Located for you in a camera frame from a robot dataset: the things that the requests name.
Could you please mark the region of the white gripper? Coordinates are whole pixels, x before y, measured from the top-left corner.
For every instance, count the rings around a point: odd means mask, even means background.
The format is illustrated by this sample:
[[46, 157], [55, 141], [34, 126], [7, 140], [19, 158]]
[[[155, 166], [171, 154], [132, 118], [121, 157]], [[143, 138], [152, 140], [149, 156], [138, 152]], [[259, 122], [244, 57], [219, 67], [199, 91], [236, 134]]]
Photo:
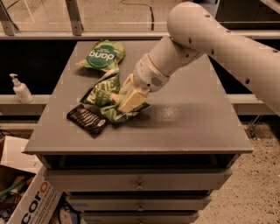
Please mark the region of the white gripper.
[[129, 74], [119, 91], [123, 99], [118, 110], [129, 113], [148, 98], [148, 93], [157, 92], [169, 78], [161, 74], [153, 65], [148, 54], [145, 54], [135, 65], [133, 74]]

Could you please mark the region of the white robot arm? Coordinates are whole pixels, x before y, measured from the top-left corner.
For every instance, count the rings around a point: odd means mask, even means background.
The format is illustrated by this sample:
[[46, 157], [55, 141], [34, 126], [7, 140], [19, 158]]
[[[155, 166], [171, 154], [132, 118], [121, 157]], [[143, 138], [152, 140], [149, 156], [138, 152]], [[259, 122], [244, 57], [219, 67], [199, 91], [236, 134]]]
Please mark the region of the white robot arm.
[[167, 18], [168, 34], [135, 65], [121, 88], [118, 110], [129, 113], [161, 89], [176, 70], [207, 54], [280, 115], [280, 52], [240, 36], [202, 6], [184, 2]]

